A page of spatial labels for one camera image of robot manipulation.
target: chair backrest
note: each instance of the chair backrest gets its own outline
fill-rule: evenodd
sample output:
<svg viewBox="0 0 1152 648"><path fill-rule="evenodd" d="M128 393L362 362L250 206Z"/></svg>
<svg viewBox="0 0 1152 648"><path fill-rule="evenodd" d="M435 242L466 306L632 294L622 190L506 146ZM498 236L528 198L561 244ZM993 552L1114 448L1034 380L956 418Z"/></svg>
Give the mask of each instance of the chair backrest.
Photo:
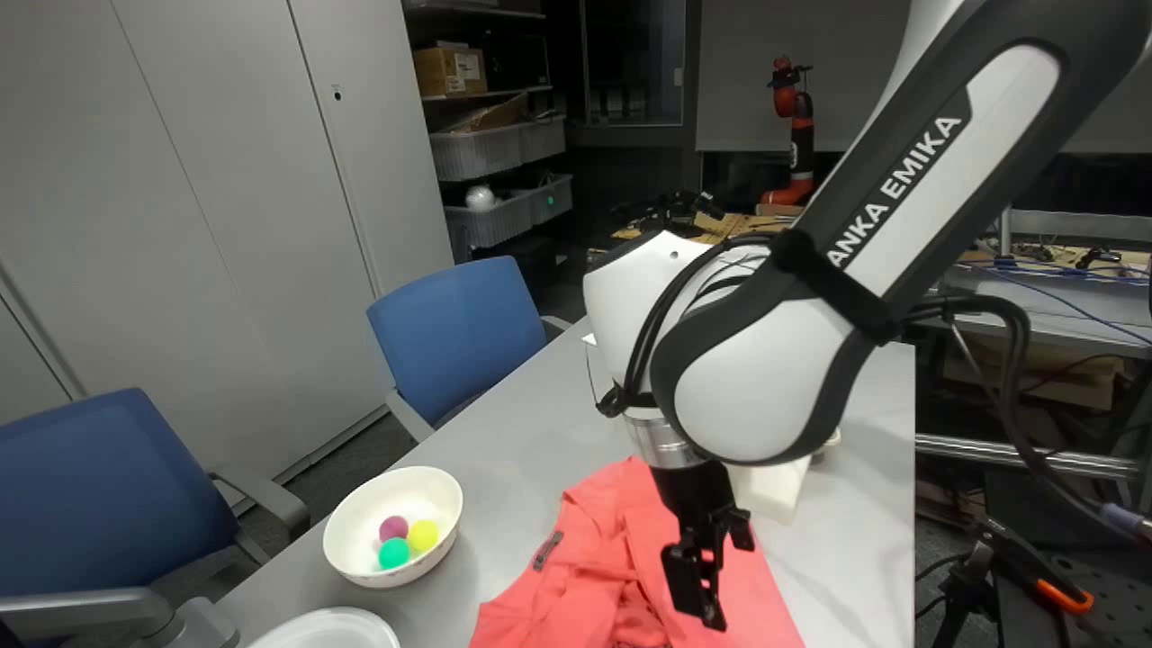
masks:
<svg viewBox="0 0 1152 648"><path fill-rule="evenodd" d="M440 426L543 342L538 303L510 256L402 285L368 309L395 393Z"/></svg>
<svg viewBox="0 0 1152 648"><path fill-rule="evenodd" d="M0 426L0 599L146 587L234 538L142 389Z"/></svg>

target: pink towel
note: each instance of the pink towel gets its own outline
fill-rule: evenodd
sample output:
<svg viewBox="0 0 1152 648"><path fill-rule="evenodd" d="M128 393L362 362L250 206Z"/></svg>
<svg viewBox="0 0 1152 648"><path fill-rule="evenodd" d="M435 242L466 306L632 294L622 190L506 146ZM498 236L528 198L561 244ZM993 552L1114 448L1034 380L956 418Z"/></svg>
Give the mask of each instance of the pink towel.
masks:
<svg viewBox="0 0 1152 648"><path fill-rule="evenodd" d="M620 461L561 500L532 567L479 608L471 648L798 648L765 552L723 552L729 635L680 617L659 552L676 539L653 471Z"/></svg>

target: green ball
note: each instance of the green ball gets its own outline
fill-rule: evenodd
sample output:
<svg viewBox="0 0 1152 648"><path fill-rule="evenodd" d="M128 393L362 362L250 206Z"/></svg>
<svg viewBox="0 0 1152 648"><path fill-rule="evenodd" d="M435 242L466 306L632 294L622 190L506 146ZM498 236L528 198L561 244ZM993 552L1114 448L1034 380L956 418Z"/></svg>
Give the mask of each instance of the green ball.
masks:
<svg viewBox="0 0 1152 648"><path fill-rule="evenodd" d="M388 538L388 539L382 539L376 561L382 568L402 568L412 561L412 543L402 538Z"/></svg>

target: white table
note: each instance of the white table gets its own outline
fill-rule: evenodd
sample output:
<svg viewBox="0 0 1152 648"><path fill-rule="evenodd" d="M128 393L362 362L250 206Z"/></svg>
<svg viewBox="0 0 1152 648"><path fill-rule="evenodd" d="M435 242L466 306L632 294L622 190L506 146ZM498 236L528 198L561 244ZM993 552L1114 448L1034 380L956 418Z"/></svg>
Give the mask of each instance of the white table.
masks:
<svg viewBox="0 0 1152 648"><path fill-rule="evenodd" d="M244 644L326 606L387 617L402 648L468 644L479 603L498 599L549 539L564 488L627 456L632 435L594 412L585 324L489 389L401 465L440 465L466 488L462 543L425 579L362 590L329 568L326 527L219 606ZM866 368L844 448L816 461L790 522L755 522L812 648L911 644L914 567L914 354Z"/></svg>

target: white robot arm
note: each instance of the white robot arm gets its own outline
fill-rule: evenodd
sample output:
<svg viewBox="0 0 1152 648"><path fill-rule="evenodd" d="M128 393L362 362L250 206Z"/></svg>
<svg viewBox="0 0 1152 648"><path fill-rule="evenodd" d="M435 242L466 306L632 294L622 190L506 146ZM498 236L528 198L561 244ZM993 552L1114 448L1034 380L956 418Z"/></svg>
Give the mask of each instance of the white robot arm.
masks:
<svg viewBox="0 0 1152 648"><path fill-rule="evenodd" d="M1142 63L1144 0L918 0L892 82L780 242L659 236L587 274L587 314L680 520L680 614L723 627L717 549L750 549L719 465L807 456L867 354Z"/></svg>

